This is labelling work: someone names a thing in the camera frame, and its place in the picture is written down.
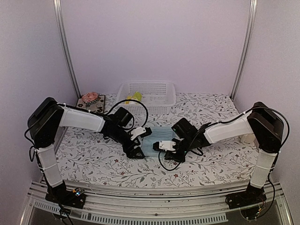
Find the light blue towel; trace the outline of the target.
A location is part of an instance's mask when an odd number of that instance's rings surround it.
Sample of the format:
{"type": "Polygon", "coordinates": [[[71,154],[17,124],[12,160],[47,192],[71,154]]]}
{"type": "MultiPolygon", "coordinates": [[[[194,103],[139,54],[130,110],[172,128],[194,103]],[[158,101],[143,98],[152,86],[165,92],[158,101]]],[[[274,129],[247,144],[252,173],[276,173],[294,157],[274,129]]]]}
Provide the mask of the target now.
{"type": "Polygon", "coordinates": [[[157,157],[158,151],[153,150],[153,144],[159,141],[171,141],[175,133],[170,126],[151,127],[152,134],[143,138],[141,149],[146,157],[157,157]]]}

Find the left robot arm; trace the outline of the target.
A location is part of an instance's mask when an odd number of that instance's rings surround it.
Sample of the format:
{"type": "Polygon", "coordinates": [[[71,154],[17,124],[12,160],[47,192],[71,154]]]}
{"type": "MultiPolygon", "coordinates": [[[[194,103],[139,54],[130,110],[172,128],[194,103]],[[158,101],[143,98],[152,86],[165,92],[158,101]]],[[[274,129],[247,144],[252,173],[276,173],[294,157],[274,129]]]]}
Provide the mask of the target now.
{"type": "Polygon", "coordinates": [[[39,169],[45,176],[48,191],[59,203],[66,203],[70,194],[66,189],[54,154],[55,136],[60,127],[73,127],[99,132],[122,145],[128,158],[143,159],[140,137],[149,136],[152,130],[145,125],[128,129],[133,115],[120,107],[115,113],[99,114],[47,97],[28,119],[27,138],[36,150],[39,169]]]}

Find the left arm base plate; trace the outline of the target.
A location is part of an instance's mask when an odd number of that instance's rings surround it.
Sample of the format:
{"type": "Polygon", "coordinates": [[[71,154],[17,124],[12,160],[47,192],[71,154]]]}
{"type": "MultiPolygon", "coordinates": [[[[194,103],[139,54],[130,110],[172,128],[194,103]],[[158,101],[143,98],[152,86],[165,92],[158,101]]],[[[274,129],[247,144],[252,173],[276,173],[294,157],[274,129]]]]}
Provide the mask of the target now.
{"type": "Polygon", "coordinates": [[[83,209],[86,200],[86,194],[84,193],[84,190],[80,188],[70,191],[66,190],[64,187],[55,187],[48,189],[45,199],[49,202],[57,203],[62,206],[83,209]]]}

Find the green and white towel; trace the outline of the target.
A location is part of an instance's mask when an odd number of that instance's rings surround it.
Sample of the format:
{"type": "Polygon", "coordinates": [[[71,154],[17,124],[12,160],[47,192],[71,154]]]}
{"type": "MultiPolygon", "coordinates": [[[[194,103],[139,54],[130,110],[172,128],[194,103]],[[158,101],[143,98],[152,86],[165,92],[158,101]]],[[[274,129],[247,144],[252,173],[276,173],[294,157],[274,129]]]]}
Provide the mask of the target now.
{"type": "Polygon", "coordinates": [[[137,102],[140,102],[142,100],[142,97],[143,96],[140,92],[135,92],[133,95],[127,96],[125,104],[126,105],[137,104],[137,102]]]}

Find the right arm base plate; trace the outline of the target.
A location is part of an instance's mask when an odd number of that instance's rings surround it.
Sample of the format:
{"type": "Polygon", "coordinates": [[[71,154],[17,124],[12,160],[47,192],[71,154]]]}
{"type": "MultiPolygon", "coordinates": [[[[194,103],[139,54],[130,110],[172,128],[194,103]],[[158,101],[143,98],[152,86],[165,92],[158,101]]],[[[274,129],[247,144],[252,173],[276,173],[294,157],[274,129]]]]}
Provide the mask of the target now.
{"type": "Polygon", "coordinates": [[[259,194],[255,192],[236,192],[226,195],[225,203],[229,209],[236,209],[240,207],[246,207],[252,204],[262,203],[267,200],[265,193],[262,191],[259,194]]]}

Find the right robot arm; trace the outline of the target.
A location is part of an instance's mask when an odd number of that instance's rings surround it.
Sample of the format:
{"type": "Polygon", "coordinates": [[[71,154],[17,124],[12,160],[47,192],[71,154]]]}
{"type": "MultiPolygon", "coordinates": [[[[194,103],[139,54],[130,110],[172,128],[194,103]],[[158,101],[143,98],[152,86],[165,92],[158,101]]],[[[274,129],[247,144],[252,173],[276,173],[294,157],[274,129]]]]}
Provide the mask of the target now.
{"type": "Polygon", "coordinates": [[[286,142],[284,129],[289,129],[287,119],[278,111],[256,102],[252,108],[227,121],[206,123],[199,128],[182,118],[172,126],[178,139],[158,141],[152,148],[157,152],[166,152],[165,158],[178,163],[185,162],[185,155],[194,149],[202,149],[222,140],[254,135],[259,155],[242,200],[253,204],[260,198],[262,188],[273,169],[279,151],[286,142]]]}

